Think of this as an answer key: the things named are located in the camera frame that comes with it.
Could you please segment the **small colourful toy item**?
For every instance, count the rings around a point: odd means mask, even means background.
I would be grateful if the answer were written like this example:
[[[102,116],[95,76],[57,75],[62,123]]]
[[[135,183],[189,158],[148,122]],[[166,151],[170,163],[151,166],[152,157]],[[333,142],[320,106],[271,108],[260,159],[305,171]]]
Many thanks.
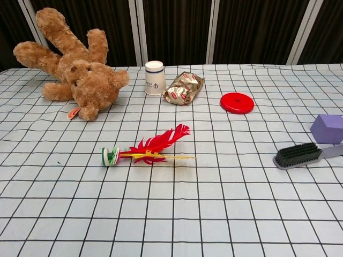
[[[116,165],[121,158],[132,158],[136,162],[144,161],[147,164],[155,162],[165,162],[168,158],[173,159],[188,159],[195,158],[193,156],[166,156],[161,152],[173,145],[178,139],[190,134],[190,128],[187,125],[179,124],[175,129],[170,129],[163,134],[156,135],[153,138],[148,138],[146,142],[141,142],[137,147],[132,146],[129,150],[122,151],[114,146],[112,151],[108,148],[102,148],[102,163],[104,166],[110,167]]]

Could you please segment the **crumpled gold foil snack bag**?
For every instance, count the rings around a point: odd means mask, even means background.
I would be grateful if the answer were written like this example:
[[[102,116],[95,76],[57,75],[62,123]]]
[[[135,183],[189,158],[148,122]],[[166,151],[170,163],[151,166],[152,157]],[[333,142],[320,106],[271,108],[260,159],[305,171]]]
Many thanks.
[[[204,78],[191,72],[182,72],[167,87],[162,96],[171,104],[187,105],[191,103],[201,90]]]

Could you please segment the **white paper cup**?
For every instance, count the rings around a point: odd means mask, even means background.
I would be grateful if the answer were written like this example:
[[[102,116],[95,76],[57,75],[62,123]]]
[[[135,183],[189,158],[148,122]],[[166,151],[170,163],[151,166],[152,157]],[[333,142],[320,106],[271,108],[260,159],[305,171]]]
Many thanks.
[[[166,89],[164,65],[161,61],[149,61],[145,64],[145,93],[161,95]]]

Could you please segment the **checked light blue tablecloth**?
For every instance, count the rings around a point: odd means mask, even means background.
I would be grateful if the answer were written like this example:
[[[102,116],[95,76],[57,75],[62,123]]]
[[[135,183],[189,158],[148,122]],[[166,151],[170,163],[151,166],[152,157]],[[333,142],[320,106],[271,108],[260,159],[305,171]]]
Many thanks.
[[[192,65],[165,69],[205,79],[194,101],[144,92],[145,70],[97,120],[68,120],[51,102],[52,77],[0,72],[0,257],[343,257],[343,157],[287,171],[279,149],[313,141],[319,114],[343,115],[343,64]],[[227,93],[252,98],[224,110]],[[102,148],[187,125],[164,149],[193,156],[102,163]]]

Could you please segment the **red plastic disc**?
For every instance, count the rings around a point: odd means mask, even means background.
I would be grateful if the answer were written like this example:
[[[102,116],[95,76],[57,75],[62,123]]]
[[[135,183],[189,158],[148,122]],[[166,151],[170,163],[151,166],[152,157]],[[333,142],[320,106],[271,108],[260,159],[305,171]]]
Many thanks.
[[[227,93],[220,99],[221,107],[234,114],[247,114],[255,106],[251,97],[237,92]]]

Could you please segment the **brown plush teddy bear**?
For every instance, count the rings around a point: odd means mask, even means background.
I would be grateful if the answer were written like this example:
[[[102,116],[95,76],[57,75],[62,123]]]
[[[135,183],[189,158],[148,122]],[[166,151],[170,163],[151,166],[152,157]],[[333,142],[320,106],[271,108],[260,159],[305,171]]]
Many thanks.
[[[82,119],[96,119],[99,111],[111,106],[120,89],[129,82],[127,71],[115,71],[106,64],[108,43],[105,32],[97,28],[89,30],[86,47],[56,9],[45,7],[39,10],[36,22],[41,33],[60,54],[37,42],[25,41],[13,50],[17,61],[25,67],[41,69],[57,79],[57,82],[43,85],[45,98],[51,101],[75,100]]]

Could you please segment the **grey brush with black bristles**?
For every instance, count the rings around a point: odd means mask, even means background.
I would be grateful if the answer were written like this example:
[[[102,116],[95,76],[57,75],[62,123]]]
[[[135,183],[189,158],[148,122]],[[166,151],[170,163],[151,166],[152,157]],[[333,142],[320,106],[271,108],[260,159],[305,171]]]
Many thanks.
[[[315,163],[323,158],[343,155],[343,145],[319,148],[315,143],[304,143],[278,150],[273,163],[281,170]]]

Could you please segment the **purple foam cube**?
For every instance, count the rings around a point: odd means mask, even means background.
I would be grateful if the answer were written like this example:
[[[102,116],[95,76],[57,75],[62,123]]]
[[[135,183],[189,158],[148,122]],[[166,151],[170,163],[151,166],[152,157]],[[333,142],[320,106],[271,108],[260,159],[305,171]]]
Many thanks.
[[[310,131],[317,143],[340,144],[343,141],[343,116],[319,114]]]

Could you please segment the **black folding screen with frame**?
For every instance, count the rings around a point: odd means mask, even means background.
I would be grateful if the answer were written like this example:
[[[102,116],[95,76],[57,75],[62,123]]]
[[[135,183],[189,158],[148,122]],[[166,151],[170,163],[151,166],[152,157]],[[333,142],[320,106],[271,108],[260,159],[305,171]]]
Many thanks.
[[[215,64],[285,64],[310,0],[219,0]],[[129,0],[31,0],[53,7],[86,42],[92,28],[106,32],[110,66],[137,65]],[[211,0],[143,0],[147,56],[166,65],[204,64]],[[18,0],[0,0],[0,71],[18,68],[13,48],[34,36]],[[300,64],[343,63],[343,0],[324,0]]]

